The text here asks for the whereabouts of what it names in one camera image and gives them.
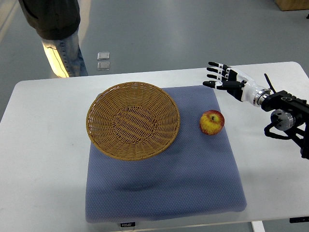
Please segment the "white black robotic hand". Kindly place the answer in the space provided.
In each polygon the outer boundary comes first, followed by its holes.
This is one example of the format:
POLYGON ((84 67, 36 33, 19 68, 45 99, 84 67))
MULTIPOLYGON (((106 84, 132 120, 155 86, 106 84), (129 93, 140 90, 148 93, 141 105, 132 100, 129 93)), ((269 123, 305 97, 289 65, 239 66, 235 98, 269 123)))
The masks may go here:
POLYGON ((218 90, 225 90, 240 102, 249 102, 259 107, 260 97, 266 89, 259 86, 254 79, 239 69, 225 64, 209 62, 207 77, 211 80, 204 81, 203 85, 218 90))

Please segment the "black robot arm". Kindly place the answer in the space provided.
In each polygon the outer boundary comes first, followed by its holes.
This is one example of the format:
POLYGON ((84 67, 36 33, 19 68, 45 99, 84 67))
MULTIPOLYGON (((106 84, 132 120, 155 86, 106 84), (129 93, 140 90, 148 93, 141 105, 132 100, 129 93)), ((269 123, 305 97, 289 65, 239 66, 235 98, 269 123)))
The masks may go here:
POLYGON ((285 90, 274 89, 267 74, 264 74, 269 89, 259 97, 261 108, 271 111, 271 123, 264 128, 265 136, 292 140, 300 147, 301 157, 309 158, 309 105, 285 90))

